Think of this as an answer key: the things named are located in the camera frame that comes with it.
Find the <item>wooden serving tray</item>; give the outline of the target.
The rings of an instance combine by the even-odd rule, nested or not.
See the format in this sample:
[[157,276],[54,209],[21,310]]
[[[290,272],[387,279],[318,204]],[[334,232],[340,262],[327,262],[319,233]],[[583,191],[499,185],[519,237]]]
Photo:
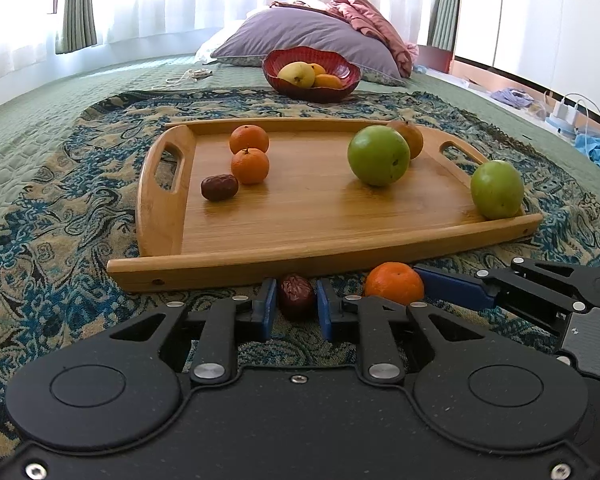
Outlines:
[[360,182],[347,147],[362,122],[263,118],[271,169],[258,185],[222,202],[201,181],[230,166],[233,119],[174,122],[151,145],[138,180],[135,258],[112,259],[109,275],[128,292],[248,285],[297,272],[335,274],[386,261],[414,261],[531,235],[538,212],[488,220],[470,195],[468,174],[446,158],[464,140],[424,129],[424,148],[388,188]]

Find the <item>purple pillow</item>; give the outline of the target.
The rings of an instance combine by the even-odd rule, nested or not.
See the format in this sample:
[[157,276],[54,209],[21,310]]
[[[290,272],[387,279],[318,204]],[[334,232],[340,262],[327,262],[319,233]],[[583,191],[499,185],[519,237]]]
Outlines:
[[281,6],[221,29],[202,44],[194,61],[258,67],[271,51],[294,47],[336,52],[358,66],[370,82],[400,86],[405,79],[380,40],[361,34],[339,18]]

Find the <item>green curtain left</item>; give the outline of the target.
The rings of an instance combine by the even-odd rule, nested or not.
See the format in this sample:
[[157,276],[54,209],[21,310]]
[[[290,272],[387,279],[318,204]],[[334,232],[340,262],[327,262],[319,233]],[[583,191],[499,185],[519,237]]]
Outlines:
[[97,44],[93,0],[53,0],[60,24],[55,53],[69,54]]

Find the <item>small tangerine with stem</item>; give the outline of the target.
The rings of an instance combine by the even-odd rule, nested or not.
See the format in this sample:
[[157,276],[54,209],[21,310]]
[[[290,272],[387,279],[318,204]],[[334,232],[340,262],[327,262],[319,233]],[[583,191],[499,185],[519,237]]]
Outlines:
[[233,156],[230,170],[240,184],[260,184],[268,176],[270,161],[258,148],[244,148]]

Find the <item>large bright orange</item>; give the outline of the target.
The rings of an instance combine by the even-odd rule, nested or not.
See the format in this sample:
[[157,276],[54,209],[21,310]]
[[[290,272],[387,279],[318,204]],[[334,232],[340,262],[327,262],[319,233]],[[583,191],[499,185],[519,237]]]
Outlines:
[[364,295],[379,296],[406,306],[423,300],[425,287],[420,276],[406,263],[385,262],[367,275]]

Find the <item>green quilted bedspread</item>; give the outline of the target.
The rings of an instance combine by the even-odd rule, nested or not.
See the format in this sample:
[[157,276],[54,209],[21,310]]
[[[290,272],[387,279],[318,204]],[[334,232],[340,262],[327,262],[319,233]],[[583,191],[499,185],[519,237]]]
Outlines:
[[[194,80],[198,67],[190,56],[110,67],[72,76],[18,96],[0,106],[0,218],[46,157],[61,144],[87,107],[125,91],[187,93],[207,89],[264,89],[260,68],[210,65],[210,76]],[[537,125],[526,115],[431,75],[417,74],[402,87],[361,81],[358,93],[400,96],[424,92],[501,130],[524,148],[533,148],[572,178],[600,204],[600,168],[564,138]]]

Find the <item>pink blanket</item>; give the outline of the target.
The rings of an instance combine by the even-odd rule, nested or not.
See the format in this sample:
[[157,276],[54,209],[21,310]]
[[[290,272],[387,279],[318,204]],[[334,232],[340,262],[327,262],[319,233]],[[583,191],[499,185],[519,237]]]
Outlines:
[[274,0],[270,7],[312,10],[332,18],[347,22],[363,36],[379,40],[390,51],[398,72],[403,78],[410,78],[417,61],[419,50],[417,44],[405,42],[398,31],[370,0],[330,0],[328,3],[309,3],[296,0],[283,2]]

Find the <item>large green apple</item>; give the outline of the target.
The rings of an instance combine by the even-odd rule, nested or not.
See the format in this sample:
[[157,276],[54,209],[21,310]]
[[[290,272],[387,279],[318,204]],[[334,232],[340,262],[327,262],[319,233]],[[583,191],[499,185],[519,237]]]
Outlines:
[[351,139],[347,156],[355,177],[376,188],[400,180],[411,162],[411,150],[404,137],[383,125],[360,130]]

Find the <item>yellow mango in bowl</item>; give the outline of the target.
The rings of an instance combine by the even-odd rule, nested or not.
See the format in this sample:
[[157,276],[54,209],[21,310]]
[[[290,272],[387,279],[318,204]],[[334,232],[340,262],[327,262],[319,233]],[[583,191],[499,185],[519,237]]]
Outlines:
[[295,87],[309,89],[313,87],[315,74],[309,63],[297,61],[286,64],[277,77]]

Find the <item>red fruit bowl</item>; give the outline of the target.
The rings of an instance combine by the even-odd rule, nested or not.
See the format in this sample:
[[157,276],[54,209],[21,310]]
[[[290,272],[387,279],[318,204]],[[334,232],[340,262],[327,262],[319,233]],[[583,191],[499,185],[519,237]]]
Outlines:
[[342,55],[310,47],[273,50],[264,59],[262,70],[278,93],[315,103],[340,102],[361,80],[358,66]]

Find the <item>orange in bowl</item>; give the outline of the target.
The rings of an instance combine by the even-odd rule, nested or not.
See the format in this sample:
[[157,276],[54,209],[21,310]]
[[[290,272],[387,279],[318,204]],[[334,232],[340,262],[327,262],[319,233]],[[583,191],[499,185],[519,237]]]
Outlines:
[[314,71],[315,75],[321,75],[321,74],[326,73],[326,70],[320,64],[311,63],[310,66],[311,66],[312,70]]
[[342,80],[332,74],[317,74],[314,77],[314,88],[329,88],[340,90],[344,87]]

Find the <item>blue paisley throw cloth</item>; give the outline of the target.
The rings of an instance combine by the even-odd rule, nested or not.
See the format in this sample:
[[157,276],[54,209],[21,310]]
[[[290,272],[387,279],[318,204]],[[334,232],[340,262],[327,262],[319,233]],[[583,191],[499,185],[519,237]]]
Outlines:
[[471,105],[427,92],[363,92],[340,104],[302,104],[268,90],[124,92],[87,107],[69,127],[38,124],[55,151],[0,219],[0,460],[19,434],[4,405],[16,370],[46,353],[157,307],[109,277],[112,258],[133,257],[140,166],[169,122],[248,117],[411,119],[512,162],[526,205],[542,212],[528,240],[437,258],[458,273],[500,268],[517,256],[600,266],[600,200],[576,176],[582,157],[564,144],[536,150],[519,127],[499,126]]

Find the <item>dull brownish orange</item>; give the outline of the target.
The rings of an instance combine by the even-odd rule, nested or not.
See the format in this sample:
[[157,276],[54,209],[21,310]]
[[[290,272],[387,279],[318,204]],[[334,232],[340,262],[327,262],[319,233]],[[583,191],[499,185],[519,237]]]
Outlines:
[[411,152],[411,159],[415,159],[419,156],[424,148],[424,136],[422,132],[411,122],[404,122],[404,120],[390,120],[387,126],[393,128],[397,133],[400,133],[404,137]]

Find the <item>small round tangerine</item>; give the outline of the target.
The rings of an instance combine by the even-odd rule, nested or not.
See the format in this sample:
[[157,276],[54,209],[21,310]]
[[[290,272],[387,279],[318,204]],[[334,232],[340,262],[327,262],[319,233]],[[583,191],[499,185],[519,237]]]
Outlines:
[[233,130],[228,140],[228,146],[233,154],[246,148],[256,148],[263,153],[270,147],[270,138],[266,131],[257,125],[241,125]]

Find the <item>lilac cloth on floor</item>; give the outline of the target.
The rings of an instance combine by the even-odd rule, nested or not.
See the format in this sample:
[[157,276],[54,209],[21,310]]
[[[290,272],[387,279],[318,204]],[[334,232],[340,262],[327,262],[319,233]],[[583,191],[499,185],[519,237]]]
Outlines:
[[516,88],[505,88],[493,91],[490,94],[490,97],[494,99],[494,101],[516,108],[516,110],[529,108],[534,103],[534,99],[529,93]]

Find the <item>red date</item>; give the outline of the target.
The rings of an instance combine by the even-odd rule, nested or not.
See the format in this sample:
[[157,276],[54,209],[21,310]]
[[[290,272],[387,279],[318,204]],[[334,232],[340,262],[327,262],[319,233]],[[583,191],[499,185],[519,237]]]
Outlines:
[[209,202],[222,202],[234,197],[239,190],[239,182],[232,174],[217,174],[202,180],[200,192]]
[[314,303],[315,292],[309,280],[299,274],[287,274],[279,285],[283,305],[300,309]]

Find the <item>green curtain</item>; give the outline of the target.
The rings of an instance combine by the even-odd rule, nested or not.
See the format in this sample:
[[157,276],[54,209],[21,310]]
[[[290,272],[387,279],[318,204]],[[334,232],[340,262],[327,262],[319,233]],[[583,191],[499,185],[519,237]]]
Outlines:
[[69,54],[97,44],[93,0],[53,0],[60,24],[55,53]]
[[458,12],[460,0],[434,0],[429,22],[428,46],[453,51]]

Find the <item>rear orange in bowl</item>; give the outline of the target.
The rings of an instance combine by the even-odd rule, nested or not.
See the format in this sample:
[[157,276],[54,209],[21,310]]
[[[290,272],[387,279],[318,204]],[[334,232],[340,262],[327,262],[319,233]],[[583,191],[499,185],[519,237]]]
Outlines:
[[326,70],[320,64],[311,63],[310,66],[311,66],[312,70],[314,71],[315,75],[321,75],[321,74],[326,73]]

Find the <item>front orange in bowl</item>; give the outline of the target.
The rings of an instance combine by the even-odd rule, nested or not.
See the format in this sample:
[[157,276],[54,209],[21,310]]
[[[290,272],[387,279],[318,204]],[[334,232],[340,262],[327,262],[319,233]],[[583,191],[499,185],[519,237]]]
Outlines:
[[344,87],[342,80],[332,74],[317,74],[314,77],[314,88],[329,88],[340,90]]

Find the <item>green curtain right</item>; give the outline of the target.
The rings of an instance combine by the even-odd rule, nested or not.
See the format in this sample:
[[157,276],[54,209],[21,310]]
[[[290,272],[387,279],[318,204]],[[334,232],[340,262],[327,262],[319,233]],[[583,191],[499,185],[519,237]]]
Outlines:
[[460,0],[434,0],[429,22],[428,46],[453,51],[458,12]]

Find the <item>small green apple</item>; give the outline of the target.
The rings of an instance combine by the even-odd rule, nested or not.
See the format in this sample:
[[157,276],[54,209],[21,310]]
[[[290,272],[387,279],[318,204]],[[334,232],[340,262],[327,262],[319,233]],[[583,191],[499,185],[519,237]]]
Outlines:
[[470,179],[471,198],[480,214],[489,220],[512,218],[524,199],[524,181],[505,160],[480,165]]

